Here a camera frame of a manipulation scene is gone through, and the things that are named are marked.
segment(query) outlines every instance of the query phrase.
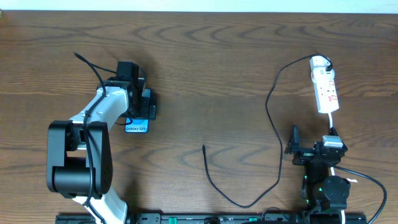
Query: white wall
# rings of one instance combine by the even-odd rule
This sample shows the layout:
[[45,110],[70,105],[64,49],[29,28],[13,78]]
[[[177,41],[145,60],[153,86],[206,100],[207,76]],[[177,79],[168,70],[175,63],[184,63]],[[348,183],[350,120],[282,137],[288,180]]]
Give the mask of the white wall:
[[398,13],[398,0],[0,0],[3,10]]

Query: white power strip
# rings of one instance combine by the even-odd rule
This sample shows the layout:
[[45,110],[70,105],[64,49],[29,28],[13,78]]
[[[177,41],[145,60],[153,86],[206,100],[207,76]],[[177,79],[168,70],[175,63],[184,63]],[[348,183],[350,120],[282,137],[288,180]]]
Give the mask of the white power strip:
[[335,86],[335,71],[327,71],[330,62],[322,56],[314,56],[310,60],[311,79],[315,89],[315,98],[319,113],[331,113],[336,111],[338,106],[337,92]]

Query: wood grain surface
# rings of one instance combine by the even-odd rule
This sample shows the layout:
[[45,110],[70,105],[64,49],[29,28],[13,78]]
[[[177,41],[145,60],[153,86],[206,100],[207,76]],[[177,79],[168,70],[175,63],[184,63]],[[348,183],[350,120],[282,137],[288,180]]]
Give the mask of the wood grain surface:
[[[74,51],[106,68],[128,60],[146,71],[158,117],[147,134],[111,130],[113,186],[131,207],[165,213],[303,208],[303,167],[293,166],[292,156],[284,155],[279,185],[243,210],[208,183],[201,145],[216,185],[251,203],[277,178],[279,143],[264,109],[277,71],[305,55],[327,55],[340,100],[334,122],[348,146],[340,165],[382,182],[389,195],[375,223],[398,222],[397,15],[5,11],[0,223],[54,223],[59,213],[85,212],[45,183],[49,124],[77,114],[98,84]],[[270,99],[284,146],[294,123],[306,146],[327,132],[309,73],[308,61],[289,67]],[[337,173],[359,181],[348,211],[371,218],[381,189]]]

